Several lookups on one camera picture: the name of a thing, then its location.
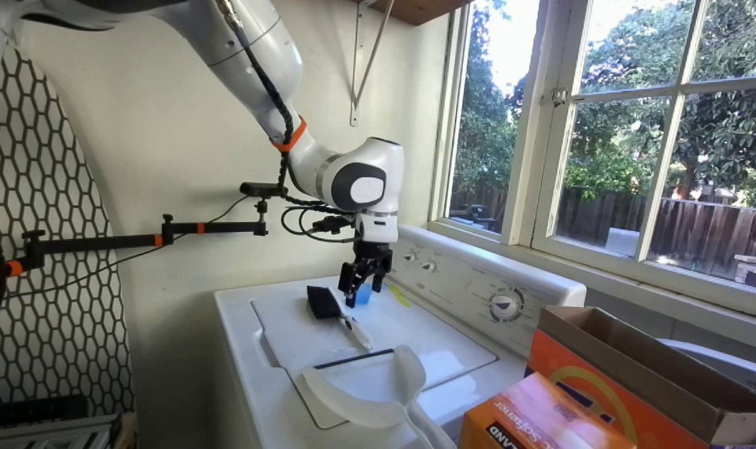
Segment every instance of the washing machine lid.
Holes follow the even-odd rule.
[[[335,290],[335,279],[310,284],[322,284],[340,294]],[[327,410],[310,391],[302,371],[316,365],[359,356],[363,349],[354,345],[336,319],[320,323],[312,318],[302,283],[297,290],[279,298],[252,299],[252,310],[262,324],[262,341],[272,352],[274,362],[292,376],[292,385],[314,424],[320,429],[344,424],[341,417]],[[426,371],[423,389],[446,385],[499,360],[446,323],[431,318],[416,301],[407,299],[407,294],[395,294],[388,284],[383,291],[372,294],[370,305],[350,310],[350,315],[356,318],[376,352],[398,345],[415,349]]]

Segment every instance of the white wall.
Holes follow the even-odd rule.
[[[335,150],[370,135],[398,140],[407,147],[401,222],[423,222],[446,22],[388,26],[359,127],[350,127],[354,7],[276,0],[304,54],[302,114]],[[378,14],[366,14],[366,43],[376,22]],[[118,231],[155,231],[161,213],[209,220],[242,179],[276,178],[276,153],[250,112],[168,26],[134,17],[113,32],[73,32],[30,22],[23,47],[60,91]],[[285,234],[282,205],[272,210],[267,239],[188,236],[121,268],[145,446],[214,446],[214,290],[336,275],[350,258],[350,246]],[[252,217],[252,205],[229,214]]]

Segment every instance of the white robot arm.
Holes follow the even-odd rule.
[[[0,32],[7,32],[20,14],[14,11],[25,7],[82,26],[80,17],[62,17],[70,14],[70,7],[57,7],[68,4],[64,0],[33,4],[0,0],[0,22],[4,22]],[[190,0],[188,7],[161,12],[229,93],[246,104],[272,145],[287,157],[295,185],[324,205],[354,214],[354,261],[341,268],[340,279],[347,305],[372,275],[375,290],[378,290],[391,268],[388,245],[397,241],[401,147],[372,137],[356,150],[336,155],[312,137],[295,98],[302,57],[269,0]]]

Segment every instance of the cardboard box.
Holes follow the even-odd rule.
[[[609,424],[587,414],[542,375],[531,375],[465,417],[461,449],[629,449]]]
[[[528,370],[645,446],[756,445],[756,394],[592,308],[547,308]]]
[[[428,22],[440,14],[446,14],[457,7],[470,4],[472,0],[397,0],[391,17],[408,22],[408,26],[422,26]],[[376,0],[375,3],[376,11],[387,11],[388,0]]]

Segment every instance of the wooden fence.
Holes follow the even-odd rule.
[[[604,246],[609,226],[642,226],[644,205],[642,198],[564,194],[557,234]],[[693,273],[734,278],[735,258],[756,258],[756,207],[660,200],[650,254],[675,259]]]

